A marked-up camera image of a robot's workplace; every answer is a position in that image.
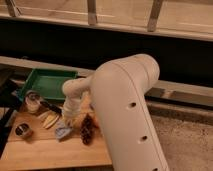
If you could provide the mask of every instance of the screw hole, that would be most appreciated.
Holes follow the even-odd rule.
[[[141,139],[140,139],[140,141],[142,142],[142,141],[146,141],[147,140],[147,136],[143,136],[143,137],[141,137]]]
[[[128,108],[131,109],[131,108],[133,108],[133,107],[135,107],[135,106],[136,106],[136,103],[135,103],[135,102],[132,102],[132,103],[130,103],[130,104],[128,105]]]

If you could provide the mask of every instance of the yellow object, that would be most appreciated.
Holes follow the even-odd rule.
[[[43,123],[43,127],[48,129],[51,126],[53,126],[57,120],[59,119],[59,115],[56,114],[55,112],[50,112],[49,115],[47,116],[47,118],[45,119],[44,123]]]

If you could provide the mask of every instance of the food item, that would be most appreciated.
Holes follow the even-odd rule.
[[[85,145],[89,145],[94,137],[94,122],[92,117],[87,114],[81,124],[81,139]]]
[[[58,119],[60,118],[60,116],[55,113],[55,112],[50,112],[49,115],[47,116],[46,120],[43,123],[43,127],[46,129],[49,129],[51,126],[53,126]]]

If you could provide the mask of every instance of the wooden cutting board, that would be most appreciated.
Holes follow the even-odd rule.
[[[90,97],[86,95],[79,118],[83,118],[86,113],[94,114],[89,104]],[[28,123],[34,131],[28,141],[15,135],[14,130],[20,123]],[[92,144],[85,146],[81,142],[78,131],[67,140],[58,142],[54,135],[55,127],[54,125],[46,130],[35,115],[29,114],[26,110],[18,113],[0,160],[0,170],[111,165],[111,159],[99,129],[95,131]]]

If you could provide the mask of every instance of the plastic tray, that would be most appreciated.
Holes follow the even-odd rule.
[[[33,69],[19,92],[19,98],[23,100],[28,90],[35,90],[46,100],[63,101],[63,83],[76,76],[77,71]]]

